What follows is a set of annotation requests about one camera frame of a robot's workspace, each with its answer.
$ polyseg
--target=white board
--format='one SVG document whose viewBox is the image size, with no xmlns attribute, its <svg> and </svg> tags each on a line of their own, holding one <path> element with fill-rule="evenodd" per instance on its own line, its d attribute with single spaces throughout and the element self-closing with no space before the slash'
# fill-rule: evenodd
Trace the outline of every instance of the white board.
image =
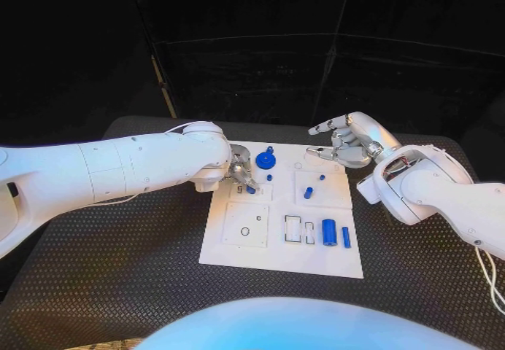
<svg viewBox="0 0 505 350">
<path fill-rule="evenodd" d="M 219 184 L 207 212 L 200 263 L 360 279 L 363 271 L 343 166 L 305 155 L 302 145 L 229 142 L 251 151 L 252 177 L 261 188 L 251 195 L 230 180 Z M 277 162 L 269 170 L 262 170 L 253 160 L 268 146 L 274 148 Z M 305 187 L 313 188 L 308 200 L 302 197 Z M 301 218 L 300 243 L 285 241 L 285 215 Z M 323 245 L 323 219 L 336 221 L 336 246 Z M 307 244 L 304 237 L 304 228 L 311 227 L 305 225 L 308 222 L 313 223 L 313 244 Z M 349 229 L 350 249 L 343 247 L 343 226 Z"/>
</svg>

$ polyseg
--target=rubber mat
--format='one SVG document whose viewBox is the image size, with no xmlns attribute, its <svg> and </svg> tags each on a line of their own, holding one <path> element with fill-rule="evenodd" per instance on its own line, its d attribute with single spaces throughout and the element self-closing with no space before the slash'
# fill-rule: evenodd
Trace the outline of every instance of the rubber mat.
<svg viewBox="0 0 505 350">
<path fill-rule="evenodd" d="M 124 117 L 105 138 L 161 132 L 186 122 Z M 328 134 L 308 136 L 305 128 L 216 124 L 230 140 L 330 145 Z M 471 173 L 454 141 L 438 136 L 396 137 L 403 144 L 444 148 Z M 481 348 L 502 349 L 505 318 L 492 307 L 471 246 L 441 216 L 406 226 L 382 204 L 367 205 L 354 183 L 370 171 L 372 166 L 347 169 L 363 280 L 200 265 L 212 194 L 197 193 L 191 183 L 124 204 L 62 214 L 44 231 L 1 305 L 2 348 L 53 350 L 145 337 L 217 303 L 291 296 L 385 311 Z"/>
</svg>

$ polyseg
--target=table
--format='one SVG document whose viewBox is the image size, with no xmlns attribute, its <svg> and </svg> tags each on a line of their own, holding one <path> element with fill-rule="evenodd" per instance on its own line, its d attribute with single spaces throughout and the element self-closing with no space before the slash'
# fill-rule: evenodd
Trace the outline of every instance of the table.
<svg viewBox="0 0 505 350">
<path fill-rule="evenodd" d="M 161 132 L 187 120 L 122 117 L 105 139 Z M 305 128 L 216 122 L 229 139 L 330 145 Z M 396 135 L 444 148 L 474 176 L 457 143 Z M 212 194 L 186 183 L 116 206 L 51 221 L 0 308 L 4 349 L 63 349 L 145 337 L 183 315 L 261 296 L 334 300 L 401 316 L 486 349 L 500 349 L 505 318 L 492 307 L 473 248 L 435 215 L 405 226 L 354 183 L 372 167 L 347 169 L 363 280 L 200 265 Z M 497 269 L 503 270 L 499 261 Z"/>
</svg>

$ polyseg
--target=textured mat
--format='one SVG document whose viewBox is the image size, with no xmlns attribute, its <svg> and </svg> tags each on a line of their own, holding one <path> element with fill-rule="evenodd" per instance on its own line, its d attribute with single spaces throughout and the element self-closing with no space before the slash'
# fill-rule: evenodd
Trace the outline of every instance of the textured mat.
<svg viewBox="0 0 505 350">
<path fill-rule="evenodd" d="M 186 121 L 124 117 L 106 138 L 161 132 Z M 216 124 L 229 139 L 328 145 L 328 135 L 308 137 L 300 127 Z M 468 168 L 450 139 L 398 135 L 398 140 L 445 148 Z M 212 194 L 197 193 L 191 183 L 60 215 L 0 308 L 4 349 L 63 349 L 145 337 L 216 303 L 278 295 L 365 306 L 502 349 L 505 318 L 492 308 L 473 248 L 440 216 L 408 227 L 380 204 L 366 204 L 353 189 L 369 173 L 370 166 L 347 170 L 363 280 L 199 265 Z"/>
</svg>

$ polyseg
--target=dark background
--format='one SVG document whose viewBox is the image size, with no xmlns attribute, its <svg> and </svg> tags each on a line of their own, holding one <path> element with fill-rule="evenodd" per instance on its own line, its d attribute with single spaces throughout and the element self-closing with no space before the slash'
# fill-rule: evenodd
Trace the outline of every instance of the dark background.
<svg viewBox="0 0 505 350">
<path fill-rule="evenodd" d="M 17 1 L 1 13 L 2 145 L 170 117 L 152 56 L 178 118 L 311 126 L 360 111 L 455 139 L 480 180 L 505 181 L 500 1 Z M 40 231 L 1 260 L 0 300 Z"/>
</svg>

